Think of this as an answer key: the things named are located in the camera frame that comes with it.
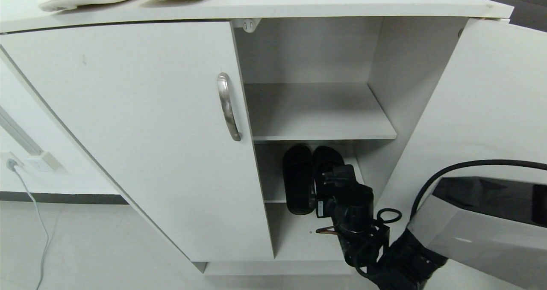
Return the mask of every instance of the white cabinet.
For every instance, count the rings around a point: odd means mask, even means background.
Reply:
[[[205,275],[351,274],[337,238],[315,233],[330,219],[288,212],[283,154],[333,146],[375,202],[387,186],[378,208],[410,206],[426,173],[460,161],[444,162],[459,154],[453,139],[532,122],[480,106],[503,85],[545,83],[545,35],[469,21],[510,12],[485,0],[142,0],[8,21],[2,47],[121,193],[191,261],[208,262]],[[228,21],[247,17],[264,19],[253,33]],[[533,43],[542,53],[528,54]],[[221,73],[241,141],[227,128]],[[534,95],[503,92],[507,109]],[[483,153],[473,157],[512,157]]]
[[[274,257],[231,30],[132,24],[2,40],[59,120],[193,261]],[[222,72],[239,142],[221,107]]]

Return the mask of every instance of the black slide sandal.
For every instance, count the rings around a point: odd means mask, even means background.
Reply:
[[[333,183],[325,184],[323,173],[331,172],[335,166],[344,165],[342,155],[328,146],[320,146],[313,151],[313,165],[315,165],[315,186],[316,186],[316,216],[317,218],[329,217],[327,212],[324,212],[323,205],[334,195]]]
[[[313,156],[306,145],[293,146],[283,156],[287,208],[292,214],[310,214],[315,209],[309,204],[313,189],[313,170]]]

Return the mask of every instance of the cabinet shelf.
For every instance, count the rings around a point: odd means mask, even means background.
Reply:
[[[274,261],[344,261],[338,237],[315,232],[332,225],[330,218],[294,215],[285,204],[266,204],[266,212]]]
[[[324,144],[328,145],[342,154],[346,164],[353,165],[355,176],[359,183],[364,183],[359,165],[350,143]],[[292,146],[292,144],[256,144],[256,160],[258,163],[258,173],[260,174],[260,185],[262,186],[262,195],[266,203],[285,203],[285,183],[283,183],[282,160],[283,154]],[[315,149],[319,144],[309,144],[309,147]]]
[[[245,85],[253,140],[394,139],[366,83]]]

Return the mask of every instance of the open cabinet door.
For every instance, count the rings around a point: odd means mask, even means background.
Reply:
[[[13,33],[2,46],[121,194],[191,261],[274,258],[228,21]]]
[[[481,159],[547,163],[547,33],[500,21],[467,23],[377,205],[398,208],[405,216],[392,228],[391,239],[404,230],[427,179],[449,165]],[[447,174],[464,175],[547,183],[545,171],[507,166]],[[544,268],[515,267],[500,276],[481,267],[512,284],[539,289],[545,285],[531,284],[530,275],[537,270]]]

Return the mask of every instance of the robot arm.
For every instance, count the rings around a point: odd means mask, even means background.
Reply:
[[[522,288],[547,286],[546,185],[480,177],[442,178],[418,210],[423,195],[442,175],[482,165],[547,171],[545,164],[514,160],[471,161],[446,167],[422,187],[406,230],[389,247],[385,243],[389,229],[385,229],[387,222],[380,214],[376,220],[370,215],[366,218],[368,228],[360,224],[360,229],[369,231],[356,239],[348,223],[355,215],[334,214],[337,207],[338,212],[347,213],[356,210],[355,206],[348,197],[338,197],[338,201],[334,197],[331,217],[338,226],[335,230],[342,234],[340,244],[346,261],[352,259],[352,266],[381,290],[420,290],[448,259]],[[381,247],[383,255],[376,261]]]

